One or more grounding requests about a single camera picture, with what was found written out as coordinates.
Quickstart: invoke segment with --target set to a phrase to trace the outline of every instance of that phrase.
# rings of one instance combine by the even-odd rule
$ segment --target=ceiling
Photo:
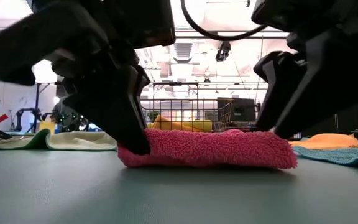
[[[250,19],[254,4],[255,0],[250,0],[250,7],[247,7],[247,0],[186,1],[192,18],[201,27],[220,31],[222,35],[236,35],[257,27]],[[271,51],[291,51],[283,39],[286,34],[268,28],[257,35],[258,39],[231,42],[230,56],[224,62],[216,62],[221,43],[204,39],[192,31],[182,15],[180,0],[171,0],[171,5],[178,37],[176,44],[137,50],[140,64],[150,79],[154,82],[204,82],[209,78],[212,81],[210,85],[199,86],[200,98],[237,95],[262,101],[267,84],[252,68],[258,59]],[[0,0],[0,30],[30,13],[25,0]],[[190,62],[177,63],[178,59]],[[156,98],[194,98],[195,89],[187,85],[155,86],[154,91],[152,87],[145,88],[142,95],[152,98],[154,93]]]

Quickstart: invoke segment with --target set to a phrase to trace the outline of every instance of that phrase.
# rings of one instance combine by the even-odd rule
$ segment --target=green towel
[[[0,141],[0,150],[43,149],[61,151],[115,151],[117,142],[105,132],[75,131],[50,134],[43,129],[31,138]]]

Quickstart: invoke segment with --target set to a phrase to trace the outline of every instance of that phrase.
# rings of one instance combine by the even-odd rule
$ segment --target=metal cage
[[[149,128],[220,133],[228,129],[233,99],[142,99]]]

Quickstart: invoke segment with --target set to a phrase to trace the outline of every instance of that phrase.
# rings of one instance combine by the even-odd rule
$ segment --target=computer screen
[[[255,121],[255,100],[233,98],[231,121]],[[218,102],[218,108],[222,107],[222,101]]]

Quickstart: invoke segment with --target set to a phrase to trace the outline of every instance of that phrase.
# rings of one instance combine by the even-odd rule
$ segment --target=pink microfiber cloth
[[[274,133],[243,133],[232,129],[223,133],[196,133],[146,129],[151,152],[140,156],[122,146],[118,157],[128,167],[193,166],[223,164],[253,167],[295,168],[296,155],[288,141]]]

